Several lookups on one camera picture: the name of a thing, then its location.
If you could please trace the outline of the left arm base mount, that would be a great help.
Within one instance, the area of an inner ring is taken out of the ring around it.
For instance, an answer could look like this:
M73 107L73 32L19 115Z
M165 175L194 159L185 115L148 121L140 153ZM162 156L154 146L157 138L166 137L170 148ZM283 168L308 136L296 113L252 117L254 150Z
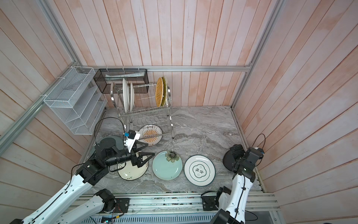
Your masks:
M128 212L130 198L116 198L114 213L124 214Z

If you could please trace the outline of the orange sunburst plate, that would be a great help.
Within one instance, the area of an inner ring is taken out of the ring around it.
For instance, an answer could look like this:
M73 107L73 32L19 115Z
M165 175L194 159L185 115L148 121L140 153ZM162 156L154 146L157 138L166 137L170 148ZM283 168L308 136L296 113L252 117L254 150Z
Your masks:
M134 103L135 91L134 91L134 85L132 82L130 83L130 85L131 85L130 86L130 112L132 113L134 106L135 106L135 103Z
M145 125L139 130L140 139L142 143L147 143L148 146L154 146L162 140L162 129L154 124Z

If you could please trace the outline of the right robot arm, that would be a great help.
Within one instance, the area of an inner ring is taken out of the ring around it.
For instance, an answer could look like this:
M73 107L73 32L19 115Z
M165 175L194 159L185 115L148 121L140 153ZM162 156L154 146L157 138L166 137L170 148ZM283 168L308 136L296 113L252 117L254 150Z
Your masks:
M258 160L264 157L264 151L258 147L233 145L224 155L223 164L231 169L233 188L219 188L215 197L217 214L212 218L212 224L244 224L246 223L245 208L250 189L256 179L254 168Z

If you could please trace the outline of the stainless steel dish rack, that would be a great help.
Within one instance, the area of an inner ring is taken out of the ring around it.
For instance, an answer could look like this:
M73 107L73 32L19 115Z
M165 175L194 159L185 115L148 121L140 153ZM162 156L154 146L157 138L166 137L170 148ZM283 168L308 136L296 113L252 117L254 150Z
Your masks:
M139 131L145 125L154 124L159 126L162 131L162 139L169 135L174 138L174 128L172 123L172 97L170 87L167 86L167 100L164 106L156 106L156 83L138 85L134 87L135 106L132 113L125 113L123 103L123 93L120 93L114 83L111 84L111 100L117 110L117 115L125 125L126 131Z

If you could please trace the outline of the orange woven bamboo plate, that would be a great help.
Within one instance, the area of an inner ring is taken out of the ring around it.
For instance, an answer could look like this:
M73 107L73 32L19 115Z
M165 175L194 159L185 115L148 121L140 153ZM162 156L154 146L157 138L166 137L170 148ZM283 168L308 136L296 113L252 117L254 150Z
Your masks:
M164 83L163 83L163 79L160 77L157 80L157 83L156 83L155 100L156 100L156 106L157 107L161 106L162 99L163 99L163 94L164 94Z

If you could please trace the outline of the yellow green woven plate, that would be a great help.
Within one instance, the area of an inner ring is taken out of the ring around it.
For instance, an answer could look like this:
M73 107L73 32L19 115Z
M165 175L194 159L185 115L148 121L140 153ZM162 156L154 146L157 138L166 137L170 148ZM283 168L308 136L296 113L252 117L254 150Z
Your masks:
M164 106L167 100L167 80L165 77L162 77L162 82L163 82L163 97L161 101L161 106Z

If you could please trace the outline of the white plate with text rim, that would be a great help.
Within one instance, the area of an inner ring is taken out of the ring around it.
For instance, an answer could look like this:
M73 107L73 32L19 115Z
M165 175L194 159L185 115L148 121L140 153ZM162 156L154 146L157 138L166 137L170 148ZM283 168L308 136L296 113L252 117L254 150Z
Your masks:
M123 103L124 103L125 113L128 113L130 109L129 87L128 87L128 82L126 81L125 78L123 78Z

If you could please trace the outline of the white plate green clover motif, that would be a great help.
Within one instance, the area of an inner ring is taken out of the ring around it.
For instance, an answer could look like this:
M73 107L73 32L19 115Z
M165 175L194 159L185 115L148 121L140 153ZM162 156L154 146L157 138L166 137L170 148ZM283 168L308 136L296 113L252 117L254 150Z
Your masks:
M212 183L216 170L210 159L202 155L194 155L186 160L184 173L190 183L204 187Z

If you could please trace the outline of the black round plate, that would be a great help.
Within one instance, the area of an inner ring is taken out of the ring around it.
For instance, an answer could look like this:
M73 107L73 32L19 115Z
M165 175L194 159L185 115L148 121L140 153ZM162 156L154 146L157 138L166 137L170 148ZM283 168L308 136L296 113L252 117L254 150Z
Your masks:
M226 169L237 173L239 165L245 162L245 150L241 144L233 145L224 155L223 165Z

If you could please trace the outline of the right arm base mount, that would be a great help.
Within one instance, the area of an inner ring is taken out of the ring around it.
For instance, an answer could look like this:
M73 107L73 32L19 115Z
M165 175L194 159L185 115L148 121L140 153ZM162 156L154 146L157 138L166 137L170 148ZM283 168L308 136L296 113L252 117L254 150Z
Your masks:
M218 211L218 202L216 196L201 196L203 211Z

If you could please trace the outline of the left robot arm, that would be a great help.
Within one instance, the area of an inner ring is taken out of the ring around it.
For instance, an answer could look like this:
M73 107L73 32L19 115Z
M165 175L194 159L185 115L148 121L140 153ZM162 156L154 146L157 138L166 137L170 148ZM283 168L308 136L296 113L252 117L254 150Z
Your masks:
M142 152L148 147L137 140L117 136L106 137L95 145L95 152L84 163L69 182L39 209L23 219L14 219L13 224L78 224L99 212L114 213L118 209L115 196L108 190L98 191L89 201L67 212L66 210L85 192L95 186L110 171L111 166L131 163L141 168L154 157L154 153Z

